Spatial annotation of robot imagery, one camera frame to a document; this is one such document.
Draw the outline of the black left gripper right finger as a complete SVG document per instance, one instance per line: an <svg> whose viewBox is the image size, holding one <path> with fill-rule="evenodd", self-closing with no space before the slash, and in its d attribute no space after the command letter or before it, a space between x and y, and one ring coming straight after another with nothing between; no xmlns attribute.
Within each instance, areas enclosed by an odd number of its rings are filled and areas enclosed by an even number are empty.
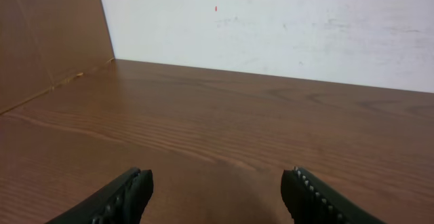
<svg viewBox="0 0 434 224"><path fill-rule="evenodd" d="M304 168L283 171L281 196L295 224L383 224Z"/></svg>

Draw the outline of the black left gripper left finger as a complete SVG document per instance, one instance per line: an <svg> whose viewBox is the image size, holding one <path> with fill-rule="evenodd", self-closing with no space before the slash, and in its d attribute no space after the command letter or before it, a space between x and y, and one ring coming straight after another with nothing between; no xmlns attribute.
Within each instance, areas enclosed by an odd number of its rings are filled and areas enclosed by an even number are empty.
<svg viewBox="0 0 434 224"><path fill-rule="evenodd" d="M152 171L133 167L48 223L139 224L152 194Z"/></svg>

